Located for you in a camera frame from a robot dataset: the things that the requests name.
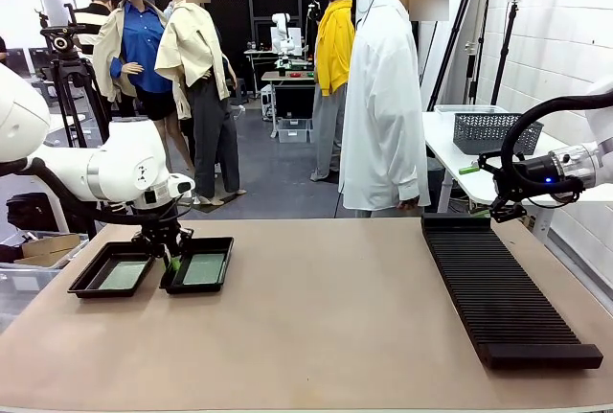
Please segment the black stool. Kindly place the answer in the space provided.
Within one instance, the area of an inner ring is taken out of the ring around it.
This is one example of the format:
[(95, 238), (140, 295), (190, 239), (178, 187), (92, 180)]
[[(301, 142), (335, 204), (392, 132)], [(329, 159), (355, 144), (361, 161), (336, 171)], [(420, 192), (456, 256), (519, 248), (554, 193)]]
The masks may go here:
[(57, 92), (51, 81), (43, 80), (38, 84), (38, 89), (49, 107), (57, 102)]

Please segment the black light stand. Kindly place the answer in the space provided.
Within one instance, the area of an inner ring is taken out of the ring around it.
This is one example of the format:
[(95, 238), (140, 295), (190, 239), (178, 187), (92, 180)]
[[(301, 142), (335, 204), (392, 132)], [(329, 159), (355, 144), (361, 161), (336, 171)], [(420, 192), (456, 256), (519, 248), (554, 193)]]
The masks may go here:
[(450, 0), (448, 22), (436, 22), (428, 45), (420, 83), (423, 110), (432, 111), (437, 104), (447, 69), (454, 53), (456, 42), (470, 0)]
[(508, 57), (509, 50), (510, 50), (512, 30), (513, 30), (516, 16), (519, 11), (519, 1), (518, 0), (511, 0), (509, 2), (509, 5), (510, 5), (510, 9), (509, 9), (508, 18), (507, 18), (507, 25), (504, 31), (503, 43), (502, 43), (502, 47), (500, 51), (500, 57), (499, 57), (497, 70), (496, 70), (494, 83), (493, 83), (493, 88), (491, 92), (491, 97), (490, 97), (491, 105), (497, 105), (497, 102), (498, 102), (499, 92), (500, 92), (500, 88), (502, 84), (502, 78), (504, 76), (506, 61), (507, 61), (507, 57)]

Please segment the black slotted board rack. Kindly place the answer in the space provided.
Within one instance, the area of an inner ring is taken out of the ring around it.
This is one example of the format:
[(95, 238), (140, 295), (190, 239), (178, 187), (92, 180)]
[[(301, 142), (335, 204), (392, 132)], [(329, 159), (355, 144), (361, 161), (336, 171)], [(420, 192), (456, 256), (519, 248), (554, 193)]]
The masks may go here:
[(488, 218), (427, 213), (421, 230), (480, 361), (491, 370), (595, 370), (579, 340)]

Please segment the grey plastic basket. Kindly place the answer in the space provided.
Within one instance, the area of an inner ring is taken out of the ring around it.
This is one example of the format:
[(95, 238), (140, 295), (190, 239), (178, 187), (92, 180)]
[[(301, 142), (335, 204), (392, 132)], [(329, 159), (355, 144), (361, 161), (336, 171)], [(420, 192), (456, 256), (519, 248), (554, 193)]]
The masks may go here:
[[(466, 155), (499, 150), (519, 117), (516, 113), (456, 113), (453, 143)], [(540, 122), (527, 127), (515, 143), (513, 152), (532, 155), (542, 128)]]

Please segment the green circuit board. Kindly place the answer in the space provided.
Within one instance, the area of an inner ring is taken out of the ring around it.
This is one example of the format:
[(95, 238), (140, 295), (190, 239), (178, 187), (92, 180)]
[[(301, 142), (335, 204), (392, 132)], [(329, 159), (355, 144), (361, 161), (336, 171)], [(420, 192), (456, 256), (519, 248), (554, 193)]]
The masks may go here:
[(98, 285), (98, 289), (129, 289), (135, 286), (146, 262), (120, 262), (114, 266)]
[(182, 284), (186, 286), (215, 284), (224, 262), (225, 256), (222, 253), (194, 254), (189, 262)]

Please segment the grey work table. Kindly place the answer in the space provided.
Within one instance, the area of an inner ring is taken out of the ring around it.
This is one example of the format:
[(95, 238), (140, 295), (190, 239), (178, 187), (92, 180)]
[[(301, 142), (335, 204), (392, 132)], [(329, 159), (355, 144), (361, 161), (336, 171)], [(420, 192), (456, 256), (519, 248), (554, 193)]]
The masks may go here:
[(261, 105), (267, 104), (272, 120), (270, 137), (278, 137), (279, 126), (288, 128), (288, 134), (312, 126), (315, 93), (314, 75), (308, 71), (268, 71), (261, 81), (265, 84)]

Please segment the black ESD tray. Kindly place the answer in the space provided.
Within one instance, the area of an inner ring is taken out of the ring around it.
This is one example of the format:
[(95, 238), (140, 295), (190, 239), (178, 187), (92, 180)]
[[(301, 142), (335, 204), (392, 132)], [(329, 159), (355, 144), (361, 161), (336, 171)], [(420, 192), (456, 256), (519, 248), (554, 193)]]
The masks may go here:
[[(160, 282), (160, 288), (169, 295), (221, 292), (225, 282), (226, 272), (230, 265), (233, 245), (234, 239), (232, 237), (192, 239), (187, 247), (187, 251), (181, 258), (179, 269), (177, 271), (165, 270)], [(194, 254), (199, 253), (222, 253), (225, 256), (224, 266), (220, 271), (218, 281), (210, 285), (183, 285), (183, 278), (189, 262)]]
[[(129, 289), (98, 289), (98, 285), (114, 266), (120, 262), (134, 261), (147, 263), (134, 287)], [(130, 241), (108, 242), (69, 286), (67, 292), (80, 299), (132, 297), (147, 277), (154, 263), (154, 258), (138, 252)]]

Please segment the person in striped shirt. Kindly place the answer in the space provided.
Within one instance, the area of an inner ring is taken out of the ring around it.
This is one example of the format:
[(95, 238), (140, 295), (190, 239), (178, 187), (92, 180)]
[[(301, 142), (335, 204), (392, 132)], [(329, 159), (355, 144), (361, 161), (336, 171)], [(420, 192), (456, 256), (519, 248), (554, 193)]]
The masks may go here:
[(76, 23), (83, 26), (83, 29), (73, 36), (81, 57), (93, 60), (99, 31), (113, 9), (113, 0), (91, 0), (87, 7), (74, 10)]

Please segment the clear plastic lidded box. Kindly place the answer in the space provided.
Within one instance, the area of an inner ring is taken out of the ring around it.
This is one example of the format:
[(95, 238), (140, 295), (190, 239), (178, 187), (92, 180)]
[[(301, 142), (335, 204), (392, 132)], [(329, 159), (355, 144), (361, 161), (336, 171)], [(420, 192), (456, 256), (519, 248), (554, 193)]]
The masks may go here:
[(437, 104), (434, 106), (433, 111), (439, 114), (508, 114), (506, 109), (497, 105), (488, 104)]

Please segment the mannequin yellow hoodie bucket hat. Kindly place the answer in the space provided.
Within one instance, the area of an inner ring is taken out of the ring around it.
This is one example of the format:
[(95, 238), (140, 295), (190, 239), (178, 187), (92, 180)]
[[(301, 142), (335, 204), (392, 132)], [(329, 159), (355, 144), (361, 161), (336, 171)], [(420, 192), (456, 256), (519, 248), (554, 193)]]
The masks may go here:
[(310, 179), (330, 181), (340, 171), (347, 84), (355, 29), (352, 0), (329, 0), (314, 51), (313, 131), (316, 166)]

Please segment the person in white shirt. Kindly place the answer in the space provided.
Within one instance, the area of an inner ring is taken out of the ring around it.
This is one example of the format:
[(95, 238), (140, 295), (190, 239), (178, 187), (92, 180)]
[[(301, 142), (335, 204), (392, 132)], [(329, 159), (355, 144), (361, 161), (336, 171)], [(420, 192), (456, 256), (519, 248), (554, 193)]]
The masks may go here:
[[(347, 85), (339, 192), (359, 218), (419, 217), (430, 204), (419, 57), (412, 22), (442, 0), (374, 0), (357, 27)], [(402, 200), (419, 207), (400, 211)]]

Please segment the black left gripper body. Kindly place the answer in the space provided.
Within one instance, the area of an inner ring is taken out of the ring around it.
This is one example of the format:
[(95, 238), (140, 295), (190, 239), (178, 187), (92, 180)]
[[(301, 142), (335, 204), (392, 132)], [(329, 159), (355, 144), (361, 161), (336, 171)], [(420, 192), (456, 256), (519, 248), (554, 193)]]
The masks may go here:
[(137, 210), (137, 216), (153, 218), (153, 221), (141, 225), (136, 234), (138, 240), (175, 241), (180, 233), (178, 210), (175, 206), (160, 206), (151, 210)]

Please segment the black bag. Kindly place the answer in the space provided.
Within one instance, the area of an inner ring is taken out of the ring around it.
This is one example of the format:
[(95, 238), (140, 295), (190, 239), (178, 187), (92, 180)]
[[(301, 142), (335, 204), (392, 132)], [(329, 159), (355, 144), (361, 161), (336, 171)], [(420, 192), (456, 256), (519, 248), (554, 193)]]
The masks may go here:
[(14, 195), (7, 202), (8, 223), (21, 230), (57, 232), (58, 226), (45, 193)]

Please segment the mannequin cream jacket grey trousers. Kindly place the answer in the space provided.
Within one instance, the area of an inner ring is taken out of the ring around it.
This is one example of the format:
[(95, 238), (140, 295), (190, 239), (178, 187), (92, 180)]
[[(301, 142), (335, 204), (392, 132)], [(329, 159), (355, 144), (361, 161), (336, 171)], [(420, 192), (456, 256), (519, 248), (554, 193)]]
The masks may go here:
[(209, 1), (174, 3), (154, 70), (172, 82), (178, 118), (193, 121), (193, 201), (220, 206), (224, 201), (216, 195), (216, 166), (226, 194), (245, 191), (240, 187), (237, 129), (229, 104), (228, 81), (236, 75), (221, 49), (215, 22), (202, 7)]

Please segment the clear storage bin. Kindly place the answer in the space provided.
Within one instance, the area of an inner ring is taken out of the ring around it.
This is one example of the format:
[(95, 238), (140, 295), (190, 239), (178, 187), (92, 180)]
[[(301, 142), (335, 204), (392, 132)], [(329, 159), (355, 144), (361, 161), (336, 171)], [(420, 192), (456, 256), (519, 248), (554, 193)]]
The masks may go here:
[(310, 119), (280, 119), (277, 123), (278, 140), (281, 144), (307, 143), (310, 128)]

